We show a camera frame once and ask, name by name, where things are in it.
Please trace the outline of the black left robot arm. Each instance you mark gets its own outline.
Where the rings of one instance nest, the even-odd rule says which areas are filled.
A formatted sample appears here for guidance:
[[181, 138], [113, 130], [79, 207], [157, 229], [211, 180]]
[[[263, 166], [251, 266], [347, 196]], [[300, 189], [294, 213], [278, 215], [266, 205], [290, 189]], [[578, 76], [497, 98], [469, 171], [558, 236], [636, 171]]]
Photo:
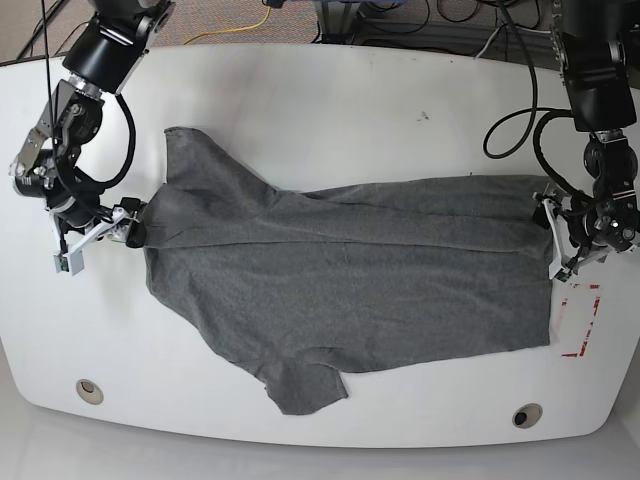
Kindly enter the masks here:
[[[629, 250], [639, 231], [634, 181], [639, 160], [624, 130], [637, 121], [629, 72], [639, 66], [639, 4], [636, 1], [556, 1], [551, 35], [570, 107], [545, 113], [533, 132], [534, 153], [552, 181], [570, 197], [563, 216], [572, 244]], [[591, 193], [572, 186], [546, 161], [545, 126], [570, 118], [589, 141], [583, 163]]]

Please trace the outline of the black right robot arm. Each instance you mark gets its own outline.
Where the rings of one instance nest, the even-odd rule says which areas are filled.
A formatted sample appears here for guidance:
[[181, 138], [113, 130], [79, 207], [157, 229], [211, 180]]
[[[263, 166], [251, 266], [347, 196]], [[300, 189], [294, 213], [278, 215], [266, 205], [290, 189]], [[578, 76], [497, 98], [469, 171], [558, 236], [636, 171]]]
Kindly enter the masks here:
[[[121, 183], [133, 164], [137, 132], [122, 90], [173, 13], [172, 1], [95, 1], [94, 14], [63, 59], [68, 79], [48, 85], [47, 104], [10, 166], [17, 193], [44, 201], [62, 255], [72, 252], [65, 236], [91, 241], [123, 229], [124, 241], [138, 248], [142, 227], [138, 199], [113, 208], [100, 202]], [[109, 180], [95, 180], [77, 165], [83, 145], [103, 120], [103, 94], [114, 96], [124, 114], [128, 142], [122, 167]]]

